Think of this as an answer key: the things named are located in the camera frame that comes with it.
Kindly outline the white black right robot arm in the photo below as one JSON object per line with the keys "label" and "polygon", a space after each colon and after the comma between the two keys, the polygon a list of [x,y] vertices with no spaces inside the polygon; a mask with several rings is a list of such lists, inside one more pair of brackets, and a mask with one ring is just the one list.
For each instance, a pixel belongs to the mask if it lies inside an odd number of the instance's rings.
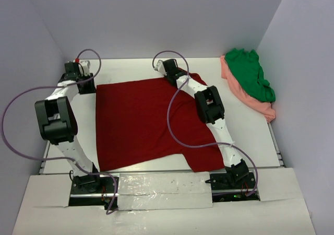
{"label": "white black right robot arm", "polygon": [[[175,59],[159,60],[154,69],[177,88],[167,110],[167,126],[172,138],[180,145],[193,149],[217,145],[226,170],[226,178],[222,183],[230,186],[240,183],[248,176],[249,168],[241,156],[243,152],[233,145],[233,140],[224,118],[224,106],[217,88],[215,86],[205,86],[191,78],[189,71],[180,69]],[[214,143],[188,145],[178,140],[172,132],[170,111],[172,103],[180,91],[194,98],[198,118],[211,131],[215,139]]]}

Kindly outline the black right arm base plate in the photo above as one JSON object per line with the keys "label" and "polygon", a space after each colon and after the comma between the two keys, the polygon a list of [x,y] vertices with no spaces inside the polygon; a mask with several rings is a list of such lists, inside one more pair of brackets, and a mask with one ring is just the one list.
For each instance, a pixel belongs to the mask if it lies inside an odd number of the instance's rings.
{"label": "black right arm base plate", "polygon": [[257,191],[247,196],[255,186],[255,176],[252,172],[235,184],[228,183],[227,173],[210,172],[210,178],[205,183],[211,186],[212,201],[214,203],[259,200]]}

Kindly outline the red t-shirt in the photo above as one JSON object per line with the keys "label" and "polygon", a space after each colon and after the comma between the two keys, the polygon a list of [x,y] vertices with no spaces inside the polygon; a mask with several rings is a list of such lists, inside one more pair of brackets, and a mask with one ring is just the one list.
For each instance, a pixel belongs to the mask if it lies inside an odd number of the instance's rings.
{"label": "red t-shirt", "polygon": [[[224,167],[217,145],[187,148],[177,143],[167,126],[167,110],[177,89],[165,78],[97,86],[96,146],[100,170],[108,171],[181,154],[195,172]],[[180,91],[170,111],[174,135],[188,145],[214,143],[200,121],[195,100]]]}

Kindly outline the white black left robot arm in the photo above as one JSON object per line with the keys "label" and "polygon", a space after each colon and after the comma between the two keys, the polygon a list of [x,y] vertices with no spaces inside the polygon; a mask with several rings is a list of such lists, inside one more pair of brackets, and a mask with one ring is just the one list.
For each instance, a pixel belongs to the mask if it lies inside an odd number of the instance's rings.
{"label": "white black left robot arm", "polygon": [[55,90],[34,104],[41,137],[55,145],[65,157],[73,174],[70,179],[78,189],[95,193],[101,189],[100,177],[94,163],[86,156],[77,134],[78,125],[70,102],[77,94],[96,92],[90,62],[76,59],[65,63],[65,73]]}

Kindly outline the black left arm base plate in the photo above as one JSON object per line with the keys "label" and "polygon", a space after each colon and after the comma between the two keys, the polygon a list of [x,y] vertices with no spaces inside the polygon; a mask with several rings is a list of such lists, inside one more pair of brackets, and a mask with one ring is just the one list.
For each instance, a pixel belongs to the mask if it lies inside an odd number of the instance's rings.
{"label": "black left arm base plate", "polygon": [[109,211],[116,210],[117,206],[117,187],[118,177],[113,180],[111,177],[99,177],[95,181],[79,182],[79,177],[70,176],[71,189],[68,206],[100,206],[107,210],[113,200]]}

